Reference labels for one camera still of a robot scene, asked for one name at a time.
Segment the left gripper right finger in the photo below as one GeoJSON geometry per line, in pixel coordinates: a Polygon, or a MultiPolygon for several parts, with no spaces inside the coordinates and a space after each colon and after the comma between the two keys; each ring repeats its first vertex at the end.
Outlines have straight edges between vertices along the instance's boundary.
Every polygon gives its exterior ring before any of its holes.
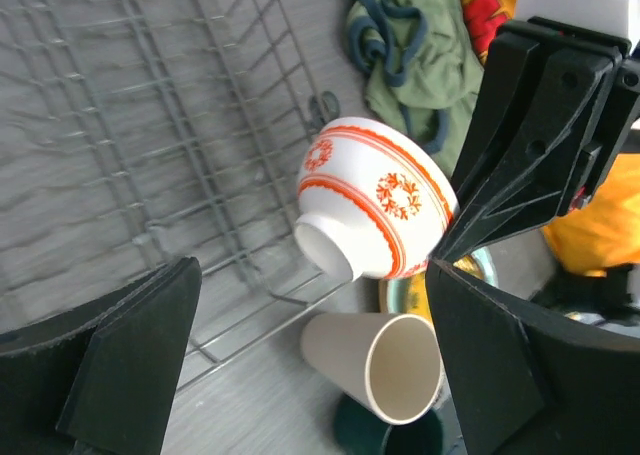
{"type": "Polygon", "coordinates": [[[467,452],[638,453],[638,338],[474,282],[428,288],[467,452]]]}

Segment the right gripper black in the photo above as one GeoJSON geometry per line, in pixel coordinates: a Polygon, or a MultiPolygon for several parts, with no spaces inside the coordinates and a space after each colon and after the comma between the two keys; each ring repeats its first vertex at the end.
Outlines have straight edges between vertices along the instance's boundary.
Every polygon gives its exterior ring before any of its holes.
{"type": "Polygon", "coordinates": [[[503,24],[451,184],[459,211],[434,250],[453,262],[593,198],[639,117],[627,36],[533,17],[503,24]]]}

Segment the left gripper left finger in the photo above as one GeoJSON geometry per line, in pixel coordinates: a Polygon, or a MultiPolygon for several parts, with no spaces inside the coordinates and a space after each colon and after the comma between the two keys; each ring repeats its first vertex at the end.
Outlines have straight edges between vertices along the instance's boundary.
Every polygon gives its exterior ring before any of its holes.
{"type": "Polygon", "coordinates": [[[3,333],[2,453],[160,453],[201,285],[183,257],[3,333]]]}

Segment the beige tumbler cup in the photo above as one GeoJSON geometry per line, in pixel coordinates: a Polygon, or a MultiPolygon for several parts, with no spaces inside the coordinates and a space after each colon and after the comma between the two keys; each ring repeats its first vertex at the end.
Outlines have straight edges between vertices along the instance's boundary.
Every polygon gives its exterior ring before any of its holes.
{"type": "Polygon", "coordinates": [[[443,384],[434,326],[418,315],[323,313],[300,346],[310,366],[392,425],[423,416],[443,384]]]}

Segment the dark green mug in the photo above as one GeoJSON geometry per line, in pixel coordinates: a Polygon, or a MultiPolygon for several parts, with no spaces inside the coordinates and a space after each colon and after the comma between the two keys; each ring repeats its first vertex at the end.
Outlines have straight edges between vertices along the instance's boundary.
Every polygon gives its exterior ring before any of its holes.
{"type": "Polygon", "coordinates": [[[409,424],[391,425],[348,395],[338,402],[333,435],[347,454],[438,455],[444,450],[444,429],[434,410],[409,424]]]}

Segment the white orange patterned bowl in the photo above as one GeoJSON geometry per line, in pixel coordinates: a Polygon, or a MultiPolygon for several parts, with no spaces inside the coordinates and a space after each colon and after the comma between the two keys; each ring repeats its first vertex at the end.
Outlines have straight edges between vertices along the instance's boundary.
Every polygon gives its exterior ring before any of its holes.
{"type": "Polygon", "coordinates": [[[340,281],[425,270],[458,210],[449,180],[425,151],[362,117],[321,129],[301,164],[297,202],[299,248],[340,281]]]}

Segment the yellow patterned small plate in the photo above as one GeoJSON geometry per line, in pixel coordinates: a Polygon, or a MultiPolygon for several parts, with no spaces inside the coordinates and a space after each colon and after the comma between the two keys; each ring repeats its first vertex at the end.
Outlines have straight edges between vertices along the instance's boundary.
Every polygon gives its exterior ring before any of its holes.
{"type": "MultiPolygon", "coordinates": [[[[454,265],[481,280],[485,279],[484,270],[479,262],[471,255],[465,256],[454,263],[454,265]]],[[[431,309],[429,305],[428,293],[426,288],[426,268],[427,263],[424,262],[420,266],[420,270],[414,273],[408,282],[408,288],[404,296],[403,308],[405,313],[421,316],[430,323],[433,322],[431,309]]]]}

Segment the green flower plate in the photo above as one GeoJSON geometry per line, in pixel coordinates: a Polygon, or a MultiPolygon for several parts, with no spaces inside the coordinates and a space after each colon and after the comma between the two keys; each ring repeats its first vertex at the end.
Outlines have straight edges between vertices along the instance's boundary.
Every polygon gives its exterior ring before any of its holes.
{"type": "MultiPolygon", "coordinates": [[[[489,249],[487,247],[481,247],[469,255],[481,264],[484,270],[485,279],[481,280],[476,278],[474,275],[457,268],[454,264],[452,268],[454,269],[455,274],[441,270],[439,267],[435,267],[433,270],[426,269],[425,281],[430,309],[431,303],[428,288],[436,289],[436,300],[439,300],[451,290],[460,291],[462,288],[465,288],[465,285],[461,283],[467,281],[469,277],[475,279],[473,286],[488,285],[498,287],[498,275],[489,249]]],[[[403,302],[406,289],[408,288],[409,278],[381,280],[379,282],[378,295],[379,310],[381,313],[406,314],[404,312],[403,302]]]]}

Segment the green shirt with blue trim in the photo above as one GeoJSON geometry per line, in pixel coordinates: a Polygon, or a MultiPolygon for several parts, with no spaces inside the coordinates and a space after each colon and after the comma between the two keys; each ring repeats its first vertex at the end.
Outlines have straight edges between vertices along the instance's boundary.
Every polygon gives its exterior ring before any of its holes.
{"type": "Polygon", "coordinates": [[[483,76],[460,0],[353,0],[345,44],[369,109],[451,176],[483,76]]]}

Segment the orange Mickey Mouse towel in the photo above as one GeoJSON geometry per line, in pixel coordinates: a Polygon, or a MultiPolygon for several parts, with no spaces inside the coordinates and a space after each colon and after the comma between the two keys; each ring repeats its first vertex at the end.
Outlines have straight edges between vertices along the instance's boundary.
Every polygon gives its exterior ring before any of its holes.
{"type": "MultiPolygon", "coordinates": [[[[514,16],[516,0],[461,0],[472,47],[484,63],[497,29],[514,16]]],[[[639,150],[618,155],[591,203],[542,228],[564,269],[602,276],[608,268],[639,262],[639,150]]]]}

